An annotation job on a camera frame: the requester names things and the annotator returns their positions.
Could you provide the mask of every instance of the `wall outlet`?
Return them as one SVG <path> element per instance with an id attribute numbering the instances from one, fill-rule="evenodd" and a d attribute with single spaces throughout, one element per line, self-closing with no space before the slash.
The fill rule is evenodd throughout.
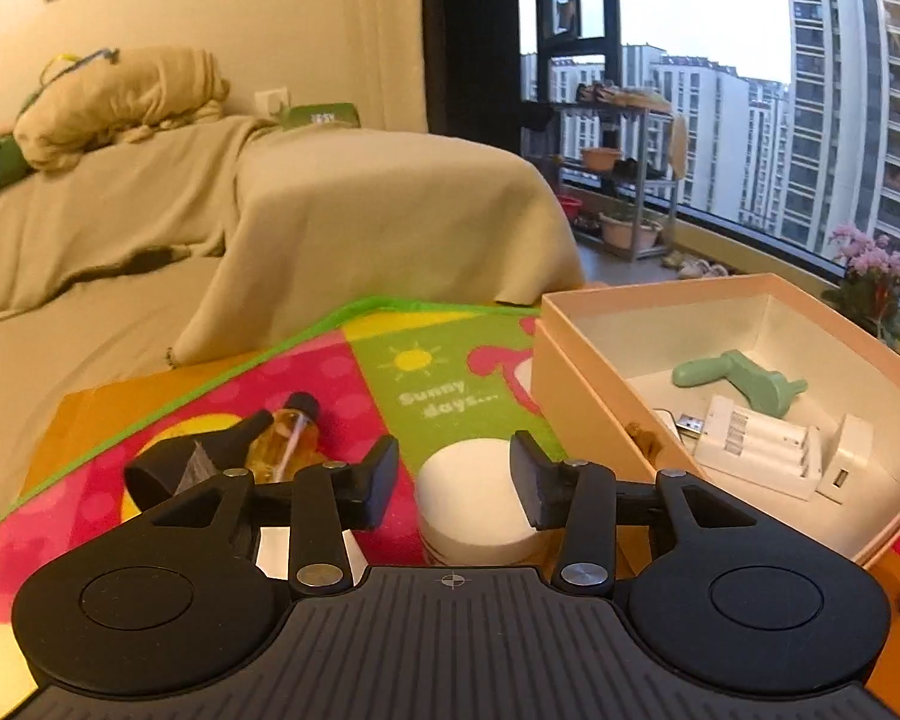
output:
<path id="1" fill-rule="evenodd" d="M 286 86 L 279 89 L 268 89 L 266 92 L 257 92 L 253 96 L 254 107 L 257 114 L 265 119 L 272 119 L 284 106 L 290 105 L 290 93 Z"/>

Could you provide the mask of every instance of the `flower bouquet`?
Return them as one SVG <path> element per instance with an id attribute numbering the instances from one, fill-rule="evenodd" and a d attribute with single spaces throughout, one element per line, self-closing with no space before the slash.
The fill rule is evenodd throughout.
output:
<path id="1" fill-rule="evenodd" d="M 900 341 L 900 252 L 888 251 L 890 239 L 876 240 L 852 224 L 841 224 L 830 237 L 840 242 L 837 261 L 847 268 L 837 288 L 821 299 L 890 348 Z"/>

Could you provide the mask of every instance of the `sun illustration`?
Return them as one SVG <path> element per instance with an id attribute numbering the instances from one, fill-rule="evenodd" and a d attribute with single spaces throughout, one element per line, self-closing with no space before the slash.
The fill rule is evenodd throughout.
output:
<path id="1" fill-rule="evenodd" d="M 429 376 L 430 372 L 427 369 L 430 365 L 446 362 L 443 357 L 434 357 L 440 351 L 440 348 L 439 346 L 434 346 L 432 349 L 421 349 L 419 343 L 414 343 L 413 349 L 399 351 L 391 346 L 389 350 L 394 356 L 394 360 L 392 362 L 384 362 L 383 365 L 377 365 L 377 367 L 395 368 L 396 381 L 400 381 L 405 373 L 413 373 L 418 370 L 425 376 Z"/>

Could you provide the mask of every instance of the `bottle of yellow liquid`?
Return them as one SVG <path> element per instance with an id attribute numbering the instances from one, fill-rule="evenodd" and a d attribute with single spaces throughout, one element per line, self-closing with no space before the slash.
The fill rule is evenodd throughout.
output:
<path id="1" fill-rule="evenodd" d="M 288 482 L 300 469 L 323 462 L 317 453 L 320 405 L 309 392 L 294 392 L 274 412 L 274 424 L 250 445 L 247 468 L 258 485 Z"/>

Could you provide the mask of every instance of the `orange box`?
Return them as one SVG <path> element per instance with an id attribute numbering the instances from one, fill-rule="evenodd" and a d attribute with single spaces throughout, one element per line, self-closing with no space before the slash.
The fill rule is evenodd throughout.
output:
<path id="1" fill-rule="evenodd" d="M 846 413 L 874 425 L 874 449 L 845 503 L 808 501 L 719 471 L 703 471 L 655 414 L 705 418 L 714 394 L 746 407 L 726 381 L 681 389 L 676 365 L 739 349 L 767 370 L 806 379 L 787 419 L 821 429 L 824 459 Z M 823 303 L 774 275 L 579 290 L 543 298 L 533 350 L 533 398 L 572 456 L 651 481 L 685 469 L 866 567 L 900 534 L 900 357 Z M 623 426 L 637 422 L 663 445 L 655 466 Z M 621 534 L 634 570 L 649 561 L 643 538 Z"/>

